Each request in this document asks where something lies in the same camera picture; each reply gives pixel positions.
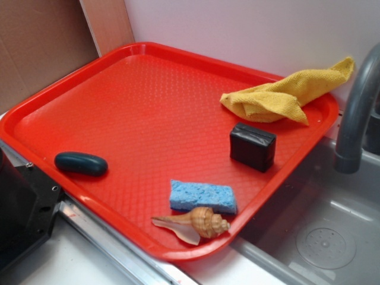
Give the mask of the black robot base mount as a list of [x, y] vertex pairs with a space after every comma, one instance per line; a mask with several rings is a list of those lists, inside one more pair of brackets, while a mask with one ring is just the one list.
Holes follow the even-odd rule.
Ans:
[[37, 166], [14, 166], [1, 152], [2, 273], [51, 237], [62, 194]]

